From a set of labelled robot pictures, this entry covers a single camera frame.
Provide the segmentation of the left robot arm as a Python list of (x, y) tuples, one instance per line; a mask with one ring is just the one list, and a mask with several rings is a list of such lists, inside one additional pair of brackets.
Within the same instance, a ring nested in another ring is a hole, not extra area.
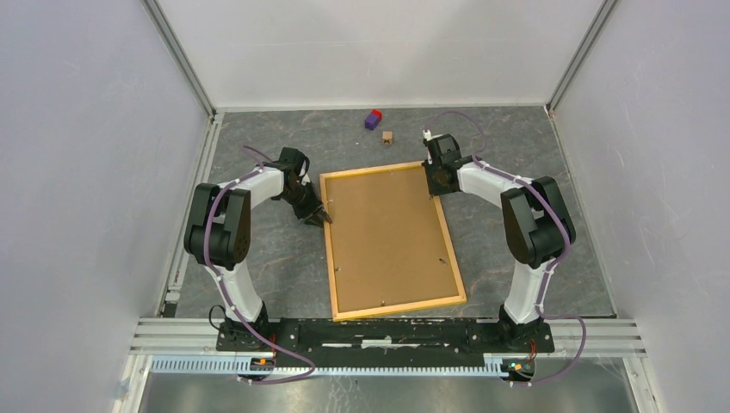
[(249, 350), (264, 348), (270, 339), (269, 316), (247, 264), (252, 211), (267, 200), (282, 200), (303, 224), (329, 224), (309, 166), (302, 151), (285, 147), (276, 160), (261, 157), (242, 177), (201, 183), (193, 192), (183, 248), (211, 275), (222, 298), (225, 320), (218, 331), (238, 330), (237, 338)]

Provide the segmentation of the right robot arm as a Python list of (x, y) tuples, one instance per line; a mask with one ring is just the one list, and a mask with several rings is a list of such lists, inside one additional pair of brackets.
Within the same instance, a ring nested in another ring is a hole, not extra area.
[(450, 134), (423, 132), (423, 162), (430, 195), (462, 192), (499, 207), (505, 239), (516, 263), (510, 292), (498, 315), (499, 344), (518, 351), (544, 322), (544, 297), (554, 270), (575, 240), (575, 229), (557, 182), (529, 179), (465, 157)]

